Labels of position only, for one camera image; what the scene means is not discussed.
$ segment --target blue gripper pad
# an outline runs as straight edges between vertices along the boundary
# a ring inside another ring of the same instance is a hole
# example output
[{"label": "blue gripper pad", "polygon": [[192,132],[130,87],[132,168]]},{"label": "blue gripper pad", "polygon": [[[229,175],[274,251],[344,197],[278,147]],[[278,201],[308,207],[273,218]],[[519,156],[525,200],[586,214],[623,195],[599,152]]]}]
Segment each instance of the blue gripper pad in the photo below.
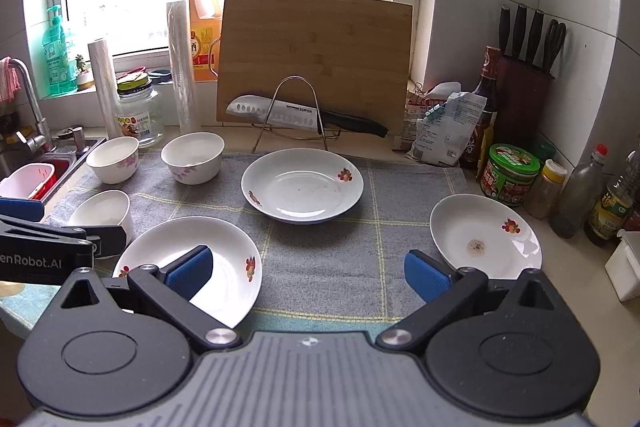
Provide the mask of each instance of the blue gripper pad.
[{"label": "blue gripper pad", "polygon": [[429,302],[451,288],[450,278],[409,252],[404,257],[404,279],[424,300]]},{"label": "blue gripper pad", "polygon": [[213,254],[200,245],[165,268],[164,285],[189,301],[211,279]]}]

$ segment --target countertop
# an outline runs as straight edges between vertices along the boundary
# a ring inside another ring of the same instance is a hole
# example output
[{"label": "countertop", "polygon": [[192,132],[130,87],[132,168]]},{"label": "countertop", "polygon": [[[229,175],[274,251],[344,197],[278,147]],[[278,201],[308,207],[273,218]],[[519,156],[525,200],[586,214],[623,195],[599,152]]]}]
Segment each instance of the countertop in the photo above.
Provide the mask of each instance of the countertop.
[{"label": "countertop", "polygon": [[[204,130],[211,130],[222,136],[227,152],[249,152],[259,132],[256,128],[245,126]],[[165,128],[164,137],[156,146],[162,147],[178,134],[177,127]],[[87,129],[86,135],[103,136],[104,131]],[[265,132],[258,151],[271,152],[299,146],[322,148],[322,140],[299,142]],[[391,150],[389,139],[370,135],[344,132],[338,139],[329,140],[329,149],[338,154],[412,163],[402,153]],[[86,166],[82,166],[60,188],[47,203],[47,214],[69,188],[77,183],[86,169]],[[480,194],[478,184],[469,173],[467,181],[469,192]],[[640,419],[640,299],[626,303],[618,301],[604,269],[612,247],[608,250],[598,248],[582,232],[568,241],[560,239],[545,221],[529,216],[522,207],[516,208],[516,211],[536,232],[543,249],[542,268],[545,274],[570,306],[600,355],[600,380],[591,397],[588,416],[594,423],[602,426],[634,425]],[[9,330],[16,331],[12,321],[21,321],[22,324],[33,327],[33,317],[17,316],[15,310],[3,300],[0,299],[0,318],[5,321]]]}]

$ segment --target towel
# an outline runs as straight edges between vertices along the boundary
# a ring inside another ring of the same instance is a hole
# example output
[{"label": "towel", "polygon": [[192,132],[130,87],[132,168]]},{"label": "towel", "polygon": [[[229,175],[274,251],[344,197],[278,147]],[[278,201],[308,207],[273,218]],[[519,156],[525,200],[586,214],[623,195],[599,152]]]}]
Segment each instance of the towel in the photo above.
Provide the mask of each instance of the towel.
[{"label": "towel", "polygon": [[0,60],[0,102],[11,102],[20,89],[18,74],[9,66],[9,60],[11,57]]}]

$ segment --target wooden cutting board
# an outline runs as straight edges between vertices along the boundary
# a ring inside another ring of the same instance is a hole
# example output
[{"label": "wooden cutting board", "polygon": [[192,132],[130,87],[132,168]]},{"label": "wooden cutting board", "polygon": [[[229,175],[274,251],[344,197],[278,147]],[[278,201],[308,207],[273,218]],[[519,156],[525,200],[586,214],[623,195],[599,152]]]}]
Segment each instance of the wooden cutting board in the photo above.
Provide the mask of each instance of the wooden cutting board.
[{"label": "wooden cutting board", "polygon": [[[238,96],[271,98],[286,76],[304,76],[320,107],[400,134],[409,73],[412,7],[380,0],[225,0],[217,120]],[[304,82],[278,93],[314,105]]]}]

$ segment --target stainless steel sink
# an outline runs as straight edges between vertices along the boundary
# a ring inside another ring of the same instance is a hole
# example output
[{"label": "stainless steel sink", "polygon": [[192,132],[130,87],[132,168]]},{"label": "stainless steel sink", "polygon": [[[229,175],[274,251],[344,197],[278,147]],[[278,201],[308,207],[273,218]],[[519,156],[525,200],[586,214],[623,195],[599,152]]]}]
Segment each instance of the stainless steel sink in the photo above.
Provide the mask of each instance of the stainless steel sink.
[{"label": "stainless steel sink", "polygon": [[42,203],[46,204],[86,161],[89,153],[105,140],[105,138],[86,138],[85,143],[89,149],[80,157],[76,155],[76,144],[72,139],[55,139],[53,140],[55,145],[53,152],[41,153],[33,158],[29,158],[28,154],[23,150],[4,150],[0,153],[0,178],[9,176],[12,172],[29,163],[49,163],[53,165],[56,170],[57,181],[42,198]]}]

